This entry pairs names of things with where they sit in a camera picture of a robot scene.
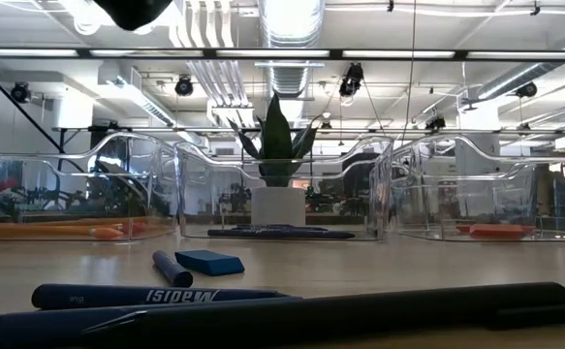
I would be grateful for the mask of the silver ventilation duct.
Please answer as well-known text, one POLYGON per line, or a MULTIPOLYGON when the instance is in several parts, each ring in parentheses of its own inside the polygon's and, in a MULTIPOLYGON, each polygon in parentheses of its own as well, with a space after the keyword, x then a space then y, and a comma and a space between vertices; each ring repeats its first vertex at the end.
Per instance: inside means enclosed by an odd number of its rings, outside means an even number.
MULTIPOLYGON (((325 0, 258 0, 262 43, 266 48, 315 48, 325 16, 325 0)), ((280 98, 306 90, 308 67, 267 68, 270 89, 280 98)))

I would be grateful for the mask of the black pen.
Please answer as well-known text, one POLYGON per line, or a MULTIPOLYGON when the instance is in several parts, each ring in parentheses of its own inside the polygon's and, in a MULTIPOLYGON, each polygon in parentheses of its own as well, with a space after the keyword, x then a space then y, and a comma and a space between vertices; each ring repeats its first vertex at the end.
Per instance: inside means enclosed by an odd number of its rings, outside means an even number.
POLYGON ((565 324, 565 286, 501 284, 139 311, 84 330, 86 349, 256 349, 430 328, 565 324))

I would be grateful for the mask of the clear plastic bin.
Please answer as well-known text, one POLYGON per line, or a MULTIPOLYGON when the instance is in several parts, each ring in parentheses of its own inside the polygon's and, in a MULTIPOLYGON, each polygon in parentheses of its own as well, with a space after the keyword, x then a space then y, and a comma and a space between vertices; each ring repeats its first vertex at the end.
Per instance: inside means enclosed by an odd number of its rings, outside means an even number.
POLYGON ((446 241, 565 241, 565 155, 493 136, 431 136, 392 154, 392 230, 446 241), (472 238, 456 225, 534 226, 521 239, 472 238))
POLYGON ((0 224, 145 217, 125 238, 0 240, 128 241, 174 233, 175 153, 158 139, 116 133, 77 154, 0 153, 0 224))
MULTIPOLYGON (((392 140, 369 137, 338 155, 318 147, 301 160, 289 185, 305 193, 305 224, 348 232, 347 239, 254 238, 312 240, 382 240, 392 218, 392 140)), ((176 148, 178 220, 187 238, 210 237, 209 230, 236 230, 251 224, 251 191, 264 187, 259 161, 248 154, 222 159, 205 155, 191 144, 176 148)))

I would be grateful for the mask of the blue eraser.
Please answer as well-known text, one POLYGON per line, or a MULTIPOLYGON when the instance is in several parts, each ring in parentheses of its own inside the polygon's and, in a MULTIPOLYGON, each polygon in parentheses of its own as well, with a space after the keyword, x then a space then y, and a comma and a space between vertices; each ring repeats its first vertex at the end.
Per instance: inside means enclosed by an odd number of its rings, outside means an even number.
POLYGON ((174 253, 174 257, 186 269, 208 276, 222 276, 245 271, 238 257, 209 250, 178 251, 174 253))

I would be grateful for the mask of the green plant in white pot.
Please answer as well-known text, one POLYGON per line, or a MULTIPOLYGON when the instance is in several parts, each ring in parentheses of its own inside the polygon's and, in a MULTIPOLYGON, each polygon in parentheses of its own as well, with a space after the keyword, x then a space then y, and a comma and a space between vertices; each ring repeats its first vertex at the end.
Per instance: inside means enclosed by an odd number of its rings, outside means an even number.
POLYGON ((259 174, 266 184, 251 191, 251 223, 303 226, 305 193, 289 182, 301 167, 301 160, 311 152, 317 129, 309 123, 293 135, 277 94, 271 98, 266 118, 259 124, 261 146, 256 147, 235 122, 230 123, 243 150, 259 161, 259 174))

